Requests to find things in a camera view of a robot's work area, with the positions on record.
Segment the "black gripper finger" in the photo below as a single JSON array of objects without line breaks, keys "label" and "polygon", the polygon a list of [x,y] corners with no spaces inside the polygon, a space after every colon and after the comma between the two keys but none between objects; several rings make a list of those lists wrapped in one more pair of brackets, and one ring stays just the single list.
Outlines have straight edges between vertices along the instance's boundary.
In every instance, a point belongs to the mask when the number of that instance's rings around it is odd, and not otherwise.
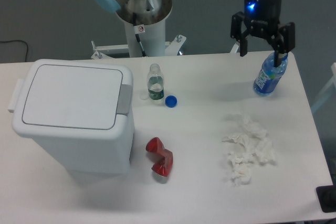
[{"label": "black gripper finger", "polygon": [[242,32],[241,26],[244,22],[245,15],[243,12],[237,12],[232,16],[230,36],[239,43],[240,46],[240,56],[243,57],[247,54],[248,41],[246,37],[248,36],[248,31]]},{"label": "black gripper finger", "polygon": [[295,24],[280,24],[275,38],[274,67],[279,67],[284,56],[295,48]]}]

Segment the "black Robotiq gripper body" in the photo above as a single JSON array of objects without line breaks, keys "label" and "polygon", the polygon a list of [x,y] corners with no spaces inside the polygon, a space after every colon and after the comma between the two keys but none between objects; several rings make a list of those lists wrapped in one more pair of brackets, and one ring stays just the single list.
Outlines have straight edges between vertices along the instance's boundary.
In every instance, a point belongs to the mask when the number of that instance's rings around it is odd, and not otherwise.
[{"label": "black Robotiq gripper body", "polygon": [[248,35],[271,45],[277,36],[280,12],[281,0],[244,0],[244,25]]}]

